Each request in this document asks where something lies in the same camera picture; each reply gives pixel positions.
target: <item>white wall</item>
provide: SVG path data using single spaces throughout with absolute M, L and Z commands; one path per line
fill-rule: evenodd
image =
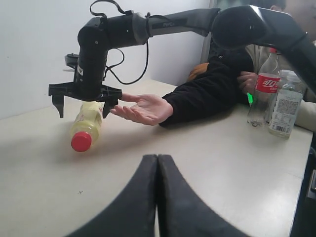
M 71 81 L 64 72 L 64 56 L 78 53 L 78 31 L 92 17 L 93 0 L 0 0 L 0 119 L 51 105 L 48 84 Z M 208 7 L 209 0 L 118 0 L 124 10 L 145 15 L 170 14 Z M 109 3 L 98 3 L 95 11 L 109 17 L 119 13 Z M 150 39 L 147 77 L 180 84 L 199 63 L 203 37 L 194 33 Z M 145 46 L 123 49 L 126 60 L 116 68 L 119 77 L 131 81 L 142 73 Z M 119 62 L 110 52 L 109 64 Z M 121 87 L 110 76 L 105 84 Z

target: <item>black robotic arm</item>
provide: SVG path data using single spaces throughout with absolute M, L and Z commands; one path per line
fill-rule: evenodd
M 145 44 L 150 37 L 180 32 L 195 32 L 203 37 L 212 32 L 214 41 L 224 48 L 249 44 L 272 46 L 292 64 L 298 75 L 316 93 L 316 48 L 285 13 L 253 6 L 195 9 L 167 16 L 148 14 L 145 18 L 132 11 L 107 18 L 103 13 L 91 13 L 92 18 L 78 34 L 79 55 L 68 55 L 75 69 L 74 81 L 50 84 L 49 96 L 63 117 L 64 96 L 83 101 L 105 102 L 103 118 L 118 104 L 120 89 L 102 85 L 108 51 Z

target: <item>hand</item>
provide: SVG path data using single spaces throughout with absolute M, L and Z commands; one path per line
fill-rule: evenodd
M 110 112 L 124 119 L 145 125 L 157 125 L 173 114 L 172 106 L 156 95 L 123 94 L 122 101 L 135 102 L 132 107 L 116 105 Z
M 253 95 L 257 78 L 258 75 L 255 73 L 241 72 L 240 76 L 237 78 L 239 88 L 243 91 L 243 93 L 250 93 Z
M 202 63 L 193 68 L 193 70 L 189 74 L 189 78 L 187 81 L 194 80 L 198 75 L 201 75 L 207 71 L 207 66 L 209 63 Z

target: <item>clear plastic bottle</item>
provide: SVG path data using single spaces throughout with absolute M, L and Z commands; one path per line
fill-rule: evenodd
M 275 136 L 289 138 L 303 99 L 305 86 L 293 71 L 287 74 L 286 79 L 286 83 L 278 90 L 268 131 Z
M 102 103 L 83 102 L 71 128 L 71 146 L 77 152 L 85 152 L 99 138 L 102 123 Z
M 254 127 L 265 126 L 269 117 L 269 105 L 277 92 L 280 81 L 279 53 L 271 48 L 270 55 L 262 65 L 253 94 L 247 121 Z

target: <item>table surface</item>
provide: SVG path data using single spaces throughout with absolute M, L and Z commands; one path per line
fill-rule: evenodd
M 129 93 L 164 95 L 146 80 Z M 0 236 L 61 237 L 88 222 L 124 188 L 145 154 L 172 155 L 181 173 L 220 216 L 254 237 L 289 236 L 312 133 L 289 140 L 247 124 L 247 108 L 175 130 L 109 115 L 84 154 L 70 147 L 80 101 L 0 120 Z

